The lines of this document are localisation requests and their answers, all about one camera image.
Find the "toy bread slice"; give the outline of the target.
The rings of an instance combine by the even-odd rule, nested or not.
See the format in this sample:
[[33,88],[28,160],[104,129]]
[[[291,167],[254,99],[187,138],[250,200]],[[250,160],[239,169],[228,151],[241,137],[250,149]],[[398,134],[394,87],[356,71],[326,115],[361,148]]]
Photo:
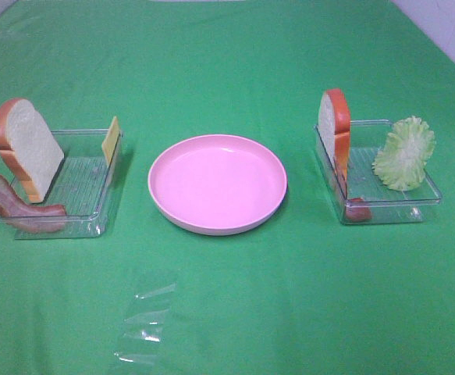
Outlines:
[[318,131],[340,185],[347,191],[350,110],[340,88],[326,90],[318,111]]
[[45,200],[64,160],[43,116],[25,98],[12,98],[0,106],[0,156],[31,203]]

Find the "toy bacon strip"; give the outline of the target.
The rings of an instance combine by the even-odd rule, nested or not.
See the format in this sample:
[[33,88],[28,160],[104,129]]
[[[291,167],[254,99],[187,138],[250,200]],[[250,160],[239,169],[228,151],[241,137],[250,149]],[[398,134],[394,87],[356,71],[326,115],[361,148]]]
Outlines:
[[338,207],[341,209],[341,220],[343,223],[363,223],[371,220],[371,210],[364,206],[364,199],[361,197],[349,198],[347,185],[347,169],[339,166],[335,170],[336,186],[334,188]]
[[66,225],[62,220],[38,220],[38,217],[66,216],[64,205],[35,206],[25,203],[9,182],[0,174],[0,217],[20,217],[11,225],[28,233],[52,233]]

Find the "green toy lettuce leaf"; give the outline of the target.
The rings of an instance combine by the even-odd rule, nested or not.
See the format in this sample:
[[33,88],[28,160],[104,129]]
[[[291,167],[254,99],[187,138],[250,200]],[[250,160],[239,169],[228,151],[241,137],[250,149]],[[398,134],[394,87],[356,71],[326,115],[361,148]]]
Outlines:
[[390,190],[414,190],[425,180],[435,144],[434,131],[421,117],[398,120],[372,162],[373,173]]

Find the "pink round plate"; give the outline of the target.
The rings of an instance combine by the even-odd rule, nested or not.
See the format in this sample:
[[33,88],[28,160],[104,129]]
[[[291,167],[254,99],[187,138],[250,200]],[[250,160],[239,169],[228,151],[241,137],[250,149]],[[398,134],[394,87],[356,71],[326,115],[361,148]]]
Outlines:
[[188,138],[162,152],[148,190],[170,222],[198,234],[243,233],[268,220],[286,195],[287,175],[264,145],[229,134]]

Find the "yellow toy cheese slice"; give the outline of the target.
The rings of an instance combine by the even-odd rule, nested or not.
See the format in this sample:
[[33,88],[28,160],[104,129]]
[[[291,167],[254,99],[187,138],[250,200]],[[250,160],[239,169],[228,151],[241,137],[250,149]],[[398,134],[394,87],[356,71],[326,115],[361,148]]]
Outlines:
[[116,145],[120,135],[119,120],[117,116],[113,116],[112,122],[107,130],[104,141],[101,143],[106,165],[110,166],[116,149]]

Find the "green tablecloth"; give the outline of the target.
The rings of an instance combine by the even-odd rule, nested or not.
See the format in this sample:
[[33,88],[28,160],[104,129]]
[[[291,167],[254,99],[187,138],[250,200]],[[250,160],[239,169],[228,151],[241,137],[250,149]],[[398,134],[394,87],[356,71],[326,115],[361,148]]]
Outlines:
[[[432,219],[338,221],[313,130],[334,87],[355,119],[427,120]],[[392,2],[18,2],[0,105],[18,96],[51,129],[117,116],[126,181],[98,238],[17,241],[0,223],[0,374],[106,374],[151,277],[176,287],[153,374],[455,374],[455,65]],[[233,237],[181,230],[147,189],[163,149],[217,133],[266,145],[289,181]]]

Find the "clear right plastic tray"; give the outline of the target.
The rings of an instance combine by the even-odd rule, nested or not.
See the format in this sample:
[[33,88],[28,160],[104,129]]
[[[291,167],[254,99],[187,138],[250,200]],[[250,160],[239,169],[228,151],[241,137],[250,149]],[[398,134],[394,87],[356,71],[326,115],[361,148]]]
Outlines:
[[351,144],[348,159],[348,197],[361,197],[371,210],[371,220],[363,223],[343,223],[341,209],[335,197],[336,176],[318,129],[315,129],[315,154],[326,182],[332,206],[344,225],[420,223],[436,216],[436,206],[442,192],[429,175],[421,186],[411,191],[388,189],[374,175],[372,162],[384,146],[393,123],[390,120],[353,120],[350,123]]

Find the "clear plastic tray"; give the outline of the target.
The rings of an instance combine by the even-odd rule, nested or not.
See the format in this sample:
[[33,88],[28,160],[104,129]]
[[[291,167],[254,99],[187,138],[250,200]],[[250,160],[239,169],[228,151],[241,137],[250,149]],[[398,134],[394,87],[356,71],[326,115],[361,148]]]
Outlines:
[[54,130],[65,158],[41,206],[61,204],[66,216],[1,217],[16,239],[95,238],[116,216],[126,174],[119,134],[108,164],[101,144],[106,129]]
[[335,197],[336,176],[318,129],[315,129],[315,154],[326,182],[332,206],[344,225],[420,223],[436,216],[436,206],[442,192],[429,175],[421,186],[411,191],[388,189],[374,175],[372,162],[384,146],[393,123],[390,120],[353,120],[350,123],[351,144],[348,159],[348,197],[361,197],[371,210],[371,220],[363,223],[343,223],[341,209]]

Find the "clear left plastic tray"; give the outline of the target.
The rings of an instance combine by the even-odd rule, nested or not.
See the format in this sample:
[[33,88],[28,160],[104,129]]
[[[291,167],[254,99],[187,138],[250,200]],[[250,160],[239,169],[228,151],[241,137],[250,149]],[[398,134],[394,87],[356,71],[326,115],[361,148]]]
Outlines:
[[95,238],[116,216],[126,174],[119,134],[108,164],[101,144],[106,129],[54,130],[65,158],[41,206],[61,204],[66,216],[1,217],[16,239]]

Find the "clear plastic film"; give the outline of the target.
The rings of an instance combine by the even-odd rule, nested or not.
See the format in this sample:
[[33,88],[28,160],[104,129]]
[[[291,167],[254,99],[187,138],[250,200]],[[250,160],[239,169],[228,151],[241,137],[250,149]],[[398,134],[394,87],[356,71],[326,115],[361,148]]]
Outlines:
[[176,274],[149,270],[137,282],[114,351],[114,374],[149,374],[158,361],[176,292]]

